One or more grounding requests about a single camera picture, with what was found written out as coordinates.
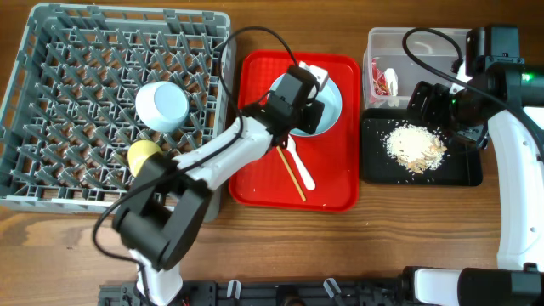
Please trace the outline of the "light blue plate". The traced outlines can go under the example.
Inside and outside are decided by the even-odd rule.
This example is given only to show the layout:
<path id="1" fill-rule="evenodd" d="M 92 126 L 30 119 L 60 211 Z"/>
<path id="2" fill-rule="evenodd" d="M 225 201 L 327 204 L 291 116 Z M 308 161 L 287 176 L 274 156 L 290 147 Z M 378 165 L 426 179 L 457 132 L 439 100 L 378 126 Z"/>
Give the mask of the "light blue plate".
<path id="1" fill-rule="evenodd" d="M 316 101 L 321 102 L 324 105 L 324 109 L 314 133 L 306 133 L 301 129 L 293 129 L 290 135 L 299 137 L 318 136 L 330 130 L 337 123 L 342 112 L 343 99 L 339 88 L 332 79 L 329 79 L 324 88 L 318 92 Z"/>

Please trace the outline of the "white plastic fork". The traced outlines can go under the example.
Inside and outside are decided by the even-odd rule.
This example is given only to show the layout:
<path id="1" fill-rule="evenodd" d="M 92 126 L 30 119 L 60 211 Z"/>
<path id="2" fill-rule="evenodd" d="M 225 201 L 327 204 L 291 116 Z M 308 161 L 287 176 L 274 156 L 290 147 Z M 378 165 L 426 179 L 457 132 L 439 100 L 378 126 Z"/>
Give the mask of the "white plastic fork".
<path id="1" fill-rule="evenodd" d="M 297 166 L 297 170 L 299 171 L 299 174 L 301 176 L 301 179 L 306 189 L 315 190 L 316 188 L 315 181 L 312 178 L 311 174 L 309 173 L 308 169 L 305 167 L 302 159 L 298 155 L 295 140 L 291 135 L 288 136 L 286 149 L 292 155 L 292 159 L 294 160 L 295 165 Z"/>

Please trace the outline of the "green bowl with food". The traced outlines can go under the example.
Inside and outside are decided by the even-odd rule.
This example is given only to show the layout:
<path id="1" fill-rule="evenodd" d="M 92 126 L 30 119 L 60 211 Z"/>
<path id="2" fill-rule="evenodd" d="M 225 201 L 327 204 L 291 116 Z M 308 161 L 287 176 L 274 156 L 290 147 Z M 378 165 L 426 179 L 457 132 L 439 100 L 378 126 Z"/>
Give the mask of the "green bowl with food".
<path id="1" fill-rule="evenodd" d="M 136 113 L 148 128 L 171 133 L 189 114 L 190 102 L 175 83 L 160 81 L 145 84 L 136 94 Z"/>

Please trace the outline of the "yellow plastic cup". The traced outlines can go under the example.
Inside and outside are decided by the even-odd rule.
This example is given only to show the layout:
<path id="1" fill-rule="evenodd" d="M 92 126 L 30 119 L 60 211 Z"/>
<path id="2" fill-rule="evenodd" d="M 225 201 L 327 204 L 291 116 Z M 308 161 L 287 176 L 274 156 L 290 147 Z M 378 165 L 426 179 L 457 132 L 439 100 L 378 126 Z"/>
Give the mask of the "yellow plastic cup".
<path id="1" fill-rule="evenodd" d="M 155 153 L 162 153 L 162 149 L 153 141 L 139 140 L 133 143 L 127 151 L 127 162 L 131 174 L 136 177 L 145 161 Z"/>

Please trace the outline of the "red snack wrapper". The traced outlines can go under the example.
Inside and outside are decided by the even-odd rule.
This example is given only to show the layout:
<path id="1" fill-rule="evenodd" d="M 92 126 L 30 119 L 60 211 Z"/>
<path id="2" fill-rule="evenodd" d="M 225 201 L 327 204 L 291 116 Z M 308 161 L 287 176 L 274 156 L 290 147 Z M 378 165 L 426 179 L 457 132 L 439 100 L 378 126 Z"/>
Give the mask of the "red snack wrapper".
<path id="1" fill-rule="evenodd" d="M 388 97 L 387 85 L 383 73 L 385 72 L 377 67 L 377 59 L 371 61 L 372 88 L 376 97 L 371 97 L 371 103 L 379 106 L 384 103 L 382 96 Z"/>

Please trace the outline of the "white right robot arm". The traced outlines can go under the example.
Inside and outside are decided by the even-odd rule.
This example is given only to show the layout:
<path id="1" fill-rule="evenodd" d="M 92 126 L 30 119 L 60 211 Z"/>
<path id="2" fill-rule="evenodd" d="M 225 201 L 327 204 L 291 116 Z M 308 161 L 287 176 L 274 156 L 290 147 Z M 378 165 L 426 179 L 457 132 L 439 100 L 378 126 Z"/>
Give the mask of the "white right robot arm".
<path id="1" fill-rule="evenodd" d="M 488 25 L 466 35 L 451 74 L 406 55 L 423 69 L 461 86 L 419 82 L 408 113 L 464 138 L 484 126 L 499 174 L 501 238 L 496 269 L 405 268 L 399 298 L 429 305 L 541 305 L 543 303 L 543 69 L 525 64 L 514 25 Z M 467 82 L 455 74 L 463 67 Z"/>

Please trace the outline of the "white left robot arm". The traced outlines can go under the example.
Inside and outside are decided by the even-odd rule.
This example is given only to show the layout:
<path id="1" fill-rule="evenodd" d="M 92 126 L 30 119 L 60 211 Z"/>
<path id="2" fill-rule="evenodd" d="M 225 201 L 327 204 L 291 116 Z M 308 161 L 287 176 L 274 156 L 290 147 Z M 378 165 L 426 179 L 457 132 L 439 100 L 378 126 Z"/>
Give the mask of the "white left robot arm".
<path id="1" fill-rule="evenodd" d="M 315 132 L 324 110 L 317 94 L 328 79 L 318 66 L 289 66 L 264 104 L 245 106 L 227 130 L 184 155 L 167 158 L 148 141 L 131 146 L 134 186 L 119 200 L 112 227 L 139 266 L 136 287 L 145 303 L 168 305 L 180 293 L 180 261 L 215 190 L 245 165 L 285 146 L 293 129 Z"/>

